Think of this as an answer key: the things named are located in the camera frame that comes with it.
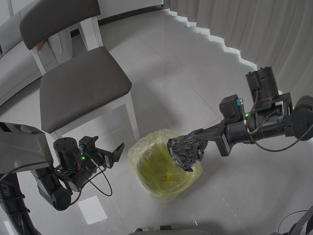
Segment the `white chair frame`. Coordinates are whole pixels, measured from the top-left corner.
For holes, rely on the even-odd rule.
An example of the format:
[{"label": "white chair frame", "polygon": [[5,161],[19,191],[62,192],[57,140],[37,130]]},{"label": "white chair frame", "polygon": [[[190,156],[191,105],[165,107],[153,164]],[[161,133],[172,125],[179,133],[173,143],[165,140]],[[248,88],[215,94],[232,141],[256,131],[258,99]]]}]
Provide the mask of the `white chair frame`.
[{"label": "white chair frame", "polygon": [[[85,44],[85,47],[88,50],[97,48],[99,46],[103,46],[102,43],[102,38],[100,35],[100,30],[99,30],[99,26],[98,26],[98,21],[97,21],[97,17],[92,17],[92,18],[88,18],[84,21],[81,21],[79,23],[79,30],[80,30],[80,34],[81,37],[83,39],[83,42]],[[45,74],[46,71],[41,63],[40,57],[38,55],[37,49],[36,47],[34,47],[32,49],[32,53],[33,56],[35,58],[35,61],[39,67],[39,70],[41,72],[41,74]],[[135,111],[134,111],[134,107],[133,107],[133,102],[131,100],[131,93],[129,92],[128,94],[126,94],[125,96],[122,96],[82,117],[80,117],[77,120],[74,120],[73,122],[69,123],[68,125],[52,132],[50,135],[56,140],[62,137],[62,135],[64,135],[65,133],[68,133],[69,131],[83,125],[84,123],[89,122],[92,119],[95,119],[103,114],[105,114],[106,112],[109,112],[111,110],[114,110],[115,108],[121,106],[125,104],[126,105],[126,109],[127,109],[127,113],[128,113],[128,117],[131,123],[131,128],[133,130],[134,133],[134,137],[135,140],[138,141],[140,139],[139,136],[139,131],[138,131],[138,126],[137,126],[137,121],[136,121],[136,117],[135,117]]]}]

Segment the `curtain fold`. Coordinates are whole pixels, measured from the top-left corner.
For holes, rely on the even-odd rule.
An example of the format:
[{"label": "curtain fold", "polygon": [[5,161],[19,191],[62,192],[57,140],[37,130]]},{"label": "curtain fold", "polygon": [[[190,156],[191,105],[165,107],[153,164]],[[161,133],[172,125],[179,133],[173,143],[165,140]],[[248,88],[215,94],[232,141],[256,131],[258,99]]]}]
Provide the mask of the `curtain fold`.
[{"label": "curtain fold", "polygon": [[272,66],[294,104],[313,96],[313,0],[164,0],[164,6],[224,38],[258,68]]}]

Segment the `black baseboard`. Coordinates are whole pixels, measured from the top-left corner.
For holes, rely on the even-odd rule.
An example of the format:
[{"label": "black baseboard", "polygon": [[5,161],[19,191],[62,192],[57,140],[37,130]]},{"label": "black baseboard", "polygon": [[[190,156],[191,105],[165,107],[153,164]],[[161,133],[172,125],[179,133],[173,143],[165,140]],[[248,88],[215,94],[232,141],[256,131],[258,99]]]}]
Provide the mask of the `black baseboard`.
[{"label": "black baseboard", "polygon": [[[163,7],[163,5],[155,5],[155,6],[150,6],[150,7],[145,7],[145,8],[141,8],[141,9],[137,9],[137,10],[131,10],[131,11],[127,11],[121,14],[117,14],[114,16],[110,16],[108,18],[103,18],[98,20],[98,24],[99,26],[104,25],[104,24],[108,24],[120,19],[124,19],[124,18],[129,18],[135,15],[139,15],[139,14],[144,14],[144,13],[148,13],[148,12],[152,12],[152,11],[156,11],[156,10],[163,10],[165,9]],[[79,35],[79,29],[75,29],[71,31],[71,37],[77,36]]]}]

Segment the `tile floor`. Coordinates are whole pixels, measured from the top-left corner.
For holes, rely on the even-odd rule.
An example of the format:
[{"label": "tile floor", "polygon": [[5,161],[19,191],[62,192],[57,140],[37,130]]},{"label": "tile floor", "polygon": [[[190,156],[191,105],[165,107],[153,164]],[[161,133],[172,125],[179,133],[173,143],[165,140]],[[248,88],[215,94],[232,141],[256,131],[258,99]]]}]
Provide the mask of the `tile floor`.
[{"label": "tile floor", "polygon": [[[131,93],[142,137],[161,128],[187,134],[219,123],[218,104],[234,93],[247,101],[246,111],[251,108],[245,74],[255,67],[242,60],[236,50],[226,48],[222,39],[210,36],[209,30],[162,10],[101,26],[100,31],[104,46],[133,83]],[[79,35],[72,41],[74,55],[86,51]],[[40,128],[39,83],[33,82],[3,104],[0,121]],[[135,140],[124,106],[67,134],[77,140],[84,135],[98,135],[97,147],[106,150],[125,143],[120,161],[106,171],[112,197],[88,185],[80,198],[96,196],[107,218],[87,224],[77,203],[65,211],[54,210],[40,197],[30,172],[18,173],[30,216],[44,235],[127,235],[138,227],[156,230],[159,225],[199,228],[212,235],[267,235],[277,230],[288,213],[313,204],[311,141],[274,154],[238,144],[226,158],[211,142],[201,162],[201,177],[165,204],[140,188],[127,163],[127,151]],[[53,139],[47,135],[47,140],[57,161]],[[260,143],[275,149],[293,141],[277,137]],[[101,176],[95,178],[95,184],[107,190]],[[288,231],[300,215],[285,219],[280,232]],[[8,220],[2,209],[0,217]],[[9,234],[4,222],[0,232]]]}]

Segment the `yellow trash bag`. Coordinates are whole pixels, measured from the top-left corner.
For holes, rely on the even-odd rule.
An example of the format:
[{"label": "yellow trash bag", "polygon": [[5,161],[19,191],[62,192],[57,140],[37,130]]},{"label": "yellow trash bag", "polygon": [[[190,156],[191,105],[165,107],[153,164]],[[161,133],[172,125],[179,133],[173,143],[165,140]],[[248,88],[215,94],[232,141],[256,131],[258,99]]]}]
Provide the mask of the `yellow trash bag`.
[{"label": "yellow trash bag", "polygon": [[191,186],[202,174],[200,163],[193,172],[174,164],[167,150],[167,141],[179,135],[161,129],[141,138],[128,151],[128,163],[141,187],[156,200],[169,202]]}]

